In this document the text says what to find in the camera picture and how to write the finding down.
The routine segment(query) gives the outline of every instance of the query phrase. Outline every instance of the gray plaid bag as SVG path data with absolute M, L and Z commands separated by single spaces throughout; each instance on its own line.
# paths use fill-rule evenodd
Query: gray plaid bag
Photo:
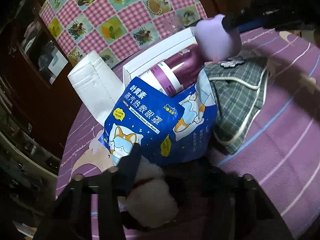
M 230 154 L 236 153 L 242 145 L 253 119 L 264 104 L 267 62 L 266 57 L 251 57 L 235 67 L 204 66 L 218 105 L 214 136 Z

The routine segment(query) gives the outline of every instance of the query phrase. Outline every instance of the checkered cloth with bird pictures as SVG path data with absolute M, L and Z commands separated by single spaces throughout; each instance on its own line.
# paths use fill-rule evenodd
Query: checkered cloth with bird pictures
M 268 59 L 251 57 L 244 61 L 229 68 L 219 63 L 204 66 L 218 105 L 214 135 L 230 154 L 241 147 L 267 93 Z
M 207 18 L 199 0 L 46 0 L 39 15 L 73 65 L 95 49 L 110 67 L 168 37 L 171 17 Z

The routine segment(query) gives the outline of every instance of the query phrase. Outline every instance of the yellow label sticker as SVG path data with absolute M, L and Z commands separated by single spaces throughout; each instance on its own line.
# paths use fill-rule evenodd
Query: yellow label sticker
M 169 134 L 161 143 L 160 148 L 161 148 L 161 155 L 164 157 L 168 157 L 171 150 L 171 141 L 169 139 Z
M 121 108 L 116 108 L 114 111 L 113 111 L 113 116 L 117 119 L 117 120 L 120 120 L 122 122 L 122 120 L 124 119 L 124 111 L 121 109 Z

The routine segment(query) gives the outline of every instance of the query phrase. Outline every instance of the purple plush toy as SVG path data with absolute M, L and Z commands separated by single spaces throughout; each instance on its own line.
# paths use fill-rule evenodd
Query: purple plush toy
M 221 24 L 224 15 L 201 20 L 195 38 L 206 61 L 219 62 L 239 54 L 241 39 L 238 29 L 226 32 Z

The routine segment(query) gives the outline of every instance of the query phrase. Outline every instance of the white box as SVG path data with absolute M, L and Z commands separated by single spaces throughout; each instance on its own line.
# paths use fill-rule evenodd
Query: white box
M 194 27 L 189 27 L 151 46 L 123 66 L 124 87 L 126 88 L 134 77 L 194 43 Z

